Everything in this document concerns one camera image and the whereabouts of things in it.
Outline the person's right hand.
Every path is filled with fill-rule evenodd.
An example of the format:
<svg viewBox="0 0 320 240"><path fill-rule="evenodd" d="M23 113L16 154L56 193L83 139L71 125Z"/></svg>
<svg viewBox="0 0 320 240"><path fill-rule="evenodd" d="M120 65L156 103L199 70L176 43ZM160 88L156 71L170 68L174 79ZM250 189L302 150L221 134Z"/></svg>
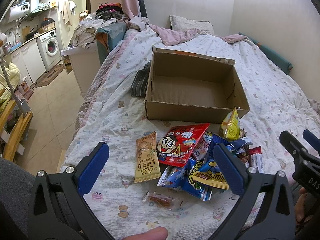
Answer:
<svg viewBox="0 0 320 240"><path fill-rule="evenodd" d="M307 192L306 188L301 187L299 190L299 198L295 204L296 225L308 223L313 219L315 212L312 208L315 202L315 198Z"/></svg>

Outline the person's left hand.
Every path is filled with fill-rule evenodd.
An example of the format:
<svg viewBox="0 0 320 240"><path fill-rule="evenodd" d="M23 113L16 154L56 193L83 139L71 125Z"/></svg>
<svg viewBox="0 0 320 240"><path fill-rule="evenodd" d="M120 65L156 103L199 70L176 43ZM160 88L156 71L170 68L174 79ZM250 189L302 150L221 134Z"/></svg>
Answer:
<svg viewBox="0 0 320 240"><path fill-rule="evenodd" d="M145 233L127 236L124 240L166 240L168 237L168 230L164 227L157 227Z"/></svg>

